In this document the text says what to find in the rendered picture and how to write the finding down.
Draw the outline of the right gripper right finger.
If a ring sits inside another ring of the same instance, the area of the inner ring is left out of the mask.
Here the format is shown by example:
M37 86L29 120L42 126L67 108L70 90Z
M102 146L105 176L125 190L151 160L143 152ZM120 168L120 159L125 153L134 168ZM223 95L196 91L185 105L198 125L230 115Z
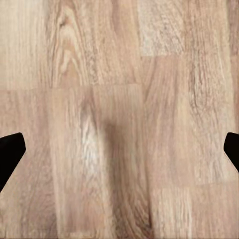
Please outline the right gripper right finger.
M239 134L228 132L224 143L224 152L239 172Z

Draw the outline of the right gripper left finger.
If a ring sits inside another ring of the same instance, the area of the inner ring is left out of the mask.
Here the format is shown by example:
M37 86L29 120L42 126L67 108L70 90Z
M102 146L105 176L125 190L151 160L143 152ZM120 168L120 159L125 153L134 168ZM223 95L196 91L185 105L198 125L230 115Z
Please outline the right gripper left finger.
M0 138L0 192L26 151L21 132Z

